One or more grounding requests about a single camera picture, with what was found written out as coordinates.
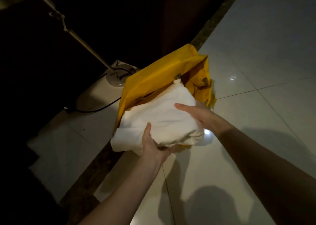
left hand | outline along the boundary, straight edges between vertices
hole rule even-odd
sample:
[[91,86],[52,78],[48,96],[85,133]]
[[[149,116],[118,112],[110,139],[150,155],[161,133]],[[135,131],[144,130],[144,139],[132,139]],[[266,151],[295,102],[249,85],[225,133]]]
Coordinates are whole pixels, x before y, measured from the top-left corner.
[[143,141],[143,155],[151,159],[157,159],[157,162],[162,165],[171,153],[176,151],[177,145],[172,147],[160,147],[157,148],[156,142],[150,136],[151,123],[147,123],[142,137]]

hand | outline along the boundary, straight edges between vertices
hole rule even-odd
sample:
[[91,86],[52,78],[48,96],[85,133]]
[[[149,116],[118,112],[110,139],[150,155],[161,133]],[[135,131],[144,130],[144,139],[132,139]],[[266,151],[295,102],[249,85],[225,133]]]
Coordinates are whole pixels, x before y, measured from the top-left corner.
[[192,115],[193,118],[199,120],[202,126],[211,130],[215,135],[219,134],[222,129],[222,124],[227,123],[222,117],[213,113],[204,103],[196,100],[195,106],[185,104],[174,104],[174,106],[182,111],[186,111]]
[[149,158],[150,160],[156,159],[160,165],[167,159],[167,157],[175,152],[177,145],[173,147],[157,147],[156,142],[150,136],[151,123],[147,123],[147,126],[143,134],[143,155],[142,157]]

yellow fabric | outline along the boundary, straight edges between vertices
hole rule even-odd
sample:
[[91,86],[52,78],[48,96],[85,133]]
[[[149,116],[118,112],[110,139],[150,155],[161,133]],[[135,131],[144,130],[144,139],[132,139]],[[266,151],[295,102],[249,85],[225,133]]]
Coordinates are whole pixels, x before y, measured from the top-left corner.
[[[209,74],[208,56],[199,55],[194,46],[186,44],[126,80],[119,103],[115,129],[118,127],[124,111],[144,103],[145,100],[142,102],[138,100],[140,97],[158,89],[161,92],[175,80],[177,74],[181,74],[181,81],[196,100],[206,102],[207,106],[213,107],[216,99],[212,93],[213,83]],[[154,94],[157,92],[149,96],[150,98],[146,98],[146,102],[148,99],[151,100]]]

towel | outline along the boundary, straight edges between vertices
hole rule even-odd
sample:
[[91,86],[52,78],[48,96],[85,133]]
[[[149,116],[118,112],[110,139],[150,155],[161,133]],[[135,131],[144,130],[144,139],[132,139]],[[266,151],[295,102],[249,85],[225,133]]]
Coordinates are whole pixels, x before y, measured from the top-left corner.
[[142,136],[148,122],[151,123],[152,139],[161,147],[175,144],[195,145],[203,140],[204,129],[201,122],[174,106],[175,103],[195,105],[195,99],[180,81],[175,80],[150,102],[125,111],[120,127],[111,139],[113,151],[132,150],[141,155]]

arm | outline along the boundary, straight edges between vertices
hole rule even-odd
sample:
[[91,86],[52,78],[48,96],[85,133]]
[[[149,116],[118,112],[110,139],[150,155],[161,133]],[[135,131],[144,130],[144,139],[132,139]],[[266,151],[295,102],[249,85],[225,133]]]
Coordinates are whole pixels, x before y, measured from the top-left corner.
[[258,144],[203,103],[175,104],[212,131],[277,224],[316,221],[316,180]]
[[150,136],[148,123],[143,135],[143,155],[123,183],[100,203],[80,225],[128,225],[158,171],[175,147],[159,150]]

